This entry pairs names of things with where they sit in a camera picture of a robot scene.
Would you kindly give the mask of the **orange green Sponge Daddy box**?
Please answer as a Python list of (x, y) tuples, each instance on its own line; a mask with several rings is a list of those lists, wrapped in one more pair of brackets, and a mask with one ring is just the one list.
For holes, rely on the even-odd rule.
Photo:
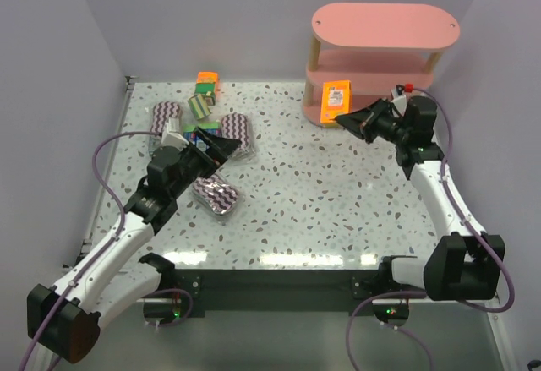
[(217, 92), (220, 89), (219, 74), (211, 71), (198, 72), (194, 93), (202, 95), (209, 106), (216, 104)]

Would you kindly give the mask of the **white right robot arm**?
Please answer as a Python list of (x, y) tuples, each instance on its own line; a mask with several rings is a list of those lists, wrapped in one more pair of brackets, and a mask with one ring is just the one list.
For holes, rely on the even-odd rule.
[(434, 301), (485, 301), (496, 294), (505, 243), (488, 234), (467, 210), (443, 150), (434, 141), (437, 103), (411, 97), (400, 113), (394, 103), (374, 104), (336, 117), (350, 134), (370, 144), (382, 138), (396, 147), (396, 162), (417, 189), (438, 242), (427, 259), (391, 256), (381, 268), (390, 284), (425, 291)]

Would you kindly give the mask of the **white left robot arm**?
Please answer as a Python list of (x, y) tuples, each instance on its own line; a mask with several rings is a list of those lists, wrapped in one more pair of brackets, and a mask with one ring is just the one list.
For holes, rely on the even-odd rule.
[(177, 200), (200, 177), (210, 177), (241, 145), (197, 128), (206, 150), (181, 134), (164, 131), (146, 174), (111, 231), (68, 273), (52, 286), (36, 285), (29, 293), (27, 333), (31, 342), (19, 367), (25, 369), (36, 345), (70, 363), (93, 348), (105, 327), (105, 309), (96, 308), (101, 294), (126, 262), (174, 216)]

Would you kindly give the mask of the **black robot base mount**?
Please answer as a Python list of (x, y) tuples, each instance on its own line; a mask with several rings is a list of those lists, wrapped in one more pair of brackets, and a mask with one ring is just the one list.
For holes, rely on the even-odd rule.
[(346, 312), (365, 299), (386, 292), (399, 297), (410, 286), (393, 285), (377, 270), (170, 270), (158, 290), (179, 288), (186, 297), (148, 299), (143, 304), (147, 320), (170, 322), (188, 310), (194, 318), (209, 311)]

